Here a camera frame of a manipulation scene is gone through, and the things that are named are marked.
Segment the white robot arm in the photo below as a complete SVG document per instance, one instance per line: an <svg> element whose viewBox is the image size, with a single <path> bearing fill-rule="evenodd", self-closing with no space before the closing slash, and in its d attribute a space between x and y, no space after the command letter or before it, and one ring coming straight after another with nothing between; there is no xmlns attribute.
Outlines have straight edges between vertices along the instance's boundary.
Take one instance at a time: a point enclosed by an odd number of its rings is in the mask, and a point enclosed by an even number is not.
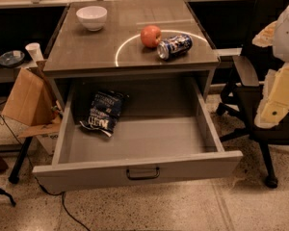
<svg viewBox="0 0 289 231"><path fill-rule="evenodd" d="M273 55L283 61L279 70L269 70L263 98L254 123L264 129L278 125L289 113L289 5L278 19L262 29L252 40L259 47L273 47Z"/></svg>

